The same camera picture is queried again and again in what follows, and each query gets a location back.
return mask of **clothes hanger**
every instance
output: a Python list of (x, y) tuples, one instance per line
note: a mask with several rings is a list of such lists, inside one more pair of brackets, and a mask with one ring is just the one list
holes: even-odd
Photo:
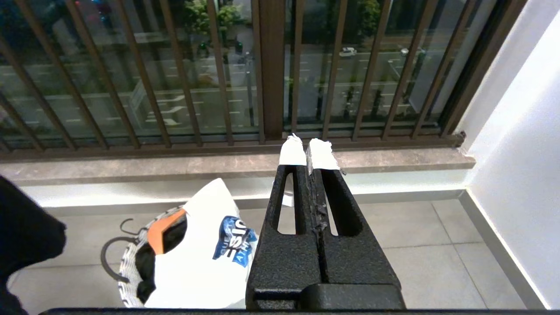
[(184, 208), (176, 213), (155, 221), (148, 229), (148, 244), (156, 255), (164, 253), (164, 232), (186, 214)]

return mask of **railing post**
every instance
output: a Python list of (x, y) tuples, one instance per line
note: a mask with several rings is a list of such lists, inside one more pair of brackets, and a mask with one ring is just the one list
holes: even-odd
[(264, 134), (267, 140), (279, 140), (284, 119), (286, 4), (278, 0), (260, 0), (259, 4)]

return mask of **stone ledge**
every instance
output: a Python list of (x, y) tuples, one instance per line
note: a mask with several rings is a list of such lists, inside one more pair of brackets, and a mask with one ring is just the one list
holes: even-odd
[[(335, 152), (347, 173), (470, 169), (475, 160), (457, 149)], [(273, 177), (278, 154), (159, 157), (0, 164), (0, 174), (20, 186)]]

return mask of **black clothing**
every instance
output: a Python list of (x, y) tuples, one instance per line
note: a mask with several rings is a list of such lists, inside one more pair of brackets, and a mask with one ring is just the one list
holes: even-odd
[(62, 253), (66, 226), (0, 176), (0, 314), (27, 314), (7, 289), (8, 277)]
[[(185, 238), (186, 220), (180, 221), (178, 224), (170, 227), (164, 232), (164, 253), (174, 249), (183, 238)], [(156, 255), (148, 243), (140, 247), (136, 252), (136, 270), (142, 278), (142, 282), (138, 284), (136, 296), (142, 303), (145, 303), (150, 294), (156, 289), (153, 282), (153, 273), (155, 269)]]

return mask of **printed logo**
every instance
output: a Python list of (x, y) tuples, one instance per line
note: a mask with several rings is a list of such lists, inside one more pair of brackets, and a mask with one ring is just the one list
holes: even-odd
[(247, 267), (249, 255), (253, 252), (250, 242), (256, 241), (255, 231), (247, 228), (238, 217), (225, 216), (220, 225), (220, 237), (212, 259), (222, 256), (231, 258), (233, 262)]

